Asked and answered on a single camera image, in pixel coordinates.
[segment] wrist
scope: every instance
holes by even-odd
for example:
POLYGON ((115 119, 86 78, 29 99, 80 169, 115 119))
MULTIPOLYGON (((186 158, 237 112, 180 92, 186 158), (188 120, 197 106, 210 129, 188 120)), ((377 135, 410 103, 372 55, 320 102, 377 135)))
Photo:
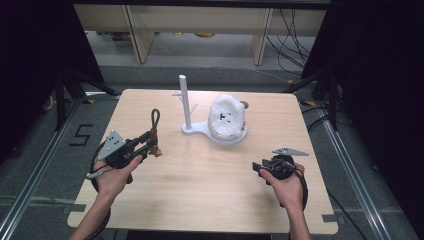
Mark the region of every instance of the wrist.
POLYGON ((96 197, 96 202, 102 202, 103 204, 112 205, 116 197, 116 194, 99 192, 96 197))

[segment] metal part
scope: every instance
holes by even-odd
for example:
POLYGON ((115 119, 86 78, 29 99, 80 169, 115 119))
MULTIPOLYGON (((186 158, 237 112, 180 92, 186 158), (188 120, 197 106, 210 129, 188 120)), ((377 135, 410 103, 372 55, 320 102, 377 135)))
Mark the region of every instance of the metal part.
POLYGON ((121 147, 125 146, 126 141, 121 137, 115 130, 112 130, 105 141, 105 145, 102 148, 99 159, 103 160, 110 156, 112 153, 116 152, 121 147))
POLYGON ((291 148, 288 148, 288 147, 283 147, 283 148, 274 150, 274 151, 272 151, 272 153, 279 154, 279 155, 286 155, 286 156, 287 155, 290 155, 290 156, 309 156, 309 154, 306 153, 306 152, 301 152, 301 151, 291 149, 291 148))
MULTIPOLYGON (((318 107, 323 107, 324 104, 317 102, 318 107)), ((319 112, 321 117, 327 114, 327 111, 322 108, 319 112)), ((343 168, 346 171, 350 184, 358 198, 359 203, 364 210, 365 216, 368 219, 368 222, 376 236, 377 239, 392 239, 390 236, 387 227, 381 217, 374 201, 371 199, 364 183, 362 182, 361 177, 356 171, 355 165, 352 162, 352 159, 347 152, 343 141, 341 140, 339 133, 334 131, 331 124, 328 121, 324 122, 325 129, 327 130, 328 135, 330 136, 331 142, 333 143, 334 148, 339 156, 340 162, 343 165, 343 168)))
POLYGON ((53 158, 53 155, 56 152, 66 129, 69 126, 69 122, 71 121, 72 117, 74 116, 76 110, 80 105, 80 100, 72 101, 67 111, 68 118, 66 118, 61 128, 59 128, 54 133, 46 150, 38 161, 37 166, 35 166, 25 186, 19 193, 12 207, 9 209, 9 212, 6 214, 6 217, 3 218, 0 225, 0 238, 2 240, 11 238, 16 226, 19 223, 19 220, 21 219, 22 215, 26 210, 26 207, 28 206, 28 203, 31 200, 31 196, 35 192, 35 189, 37 188, 38 184, 41 182, 41 179, 43 178, 44 173, 46 172, 51 162, 51 159, 53 158))

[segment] white rod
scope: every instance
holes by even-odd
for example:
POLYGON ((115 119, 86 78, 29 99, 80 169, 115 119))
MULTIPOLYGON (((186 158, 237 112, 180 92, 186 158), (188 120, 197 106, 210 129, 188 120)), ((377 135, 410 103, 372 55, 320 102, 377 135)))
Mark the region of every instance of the white rod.
POLYGON ((186 119, 186 128, 191 129, 190 107, 188 104, 187 81, 184 75, 180 75, 180 88, 183 97, 184 116, 186 119))

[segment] white object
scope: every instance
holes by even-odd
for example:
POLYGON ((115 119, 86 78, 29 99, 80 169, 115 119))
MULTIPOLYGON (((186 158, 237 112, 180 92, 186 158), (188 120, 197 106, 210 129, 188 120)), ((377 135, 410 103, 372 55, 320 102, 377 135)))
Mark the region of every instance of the white object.
POLYGON ((180 75, 180 88, 181 96, 183 98, 183 107, 184 107, 184 117, 186 120, 187 129, 191 128, 191 118, 190 118, 190 105, 188 102, 188 93, 187 93, 187 80, 184 75, 180 75))
POLYGON ((181 130, 185 134, 204 134, 214 143, 223 146, 232 146, 244 139, 247 133, 244 116, 244 109, 247 106, 245 104, 231 95, 221 95, 212 103, 206 121, 192 123, 186 77, 180 75, 179 79, 181 93, 174 93, 172 96, 180 97, 183 102, 185 124, 181 126, 181 130))
POLYGON ((216 98, 208 118, 211 134, 224 141, 238 139, 244 131, 244 108, 244 104, 231 95, 216 98))

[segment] human hand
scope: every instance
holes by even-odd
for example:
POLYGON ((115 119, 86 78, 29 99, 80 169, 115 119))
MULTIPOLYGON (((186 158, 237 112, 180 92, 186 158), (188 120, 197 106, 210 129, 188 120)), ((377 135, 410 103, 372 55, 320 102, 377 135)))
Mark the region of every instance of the human hand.
POLYGON ((105 161, 97 161, 94 164, 94 169, 101 168, 101 170, 105 172, 104 174, 96 177, 98 194, 108 198, 116 198, 116 196, 124 190, 128 176, 142 162, 143 157, 139 155, 135 157, 126 167, 122 169, 114 169, 110 166, 103 167, 106 164, 105 161))
MULTIPOLYGON (((305 172, 305 167, 301 164, 294 163, 296 171, 305 172)), ((292 174, 289 178, 278 180, 272 174, 264 169, 260 170, 261 176, 268 181, 274 189, 277 200, 287 210, 303 211, 303 187, 296 174, 292 174)))

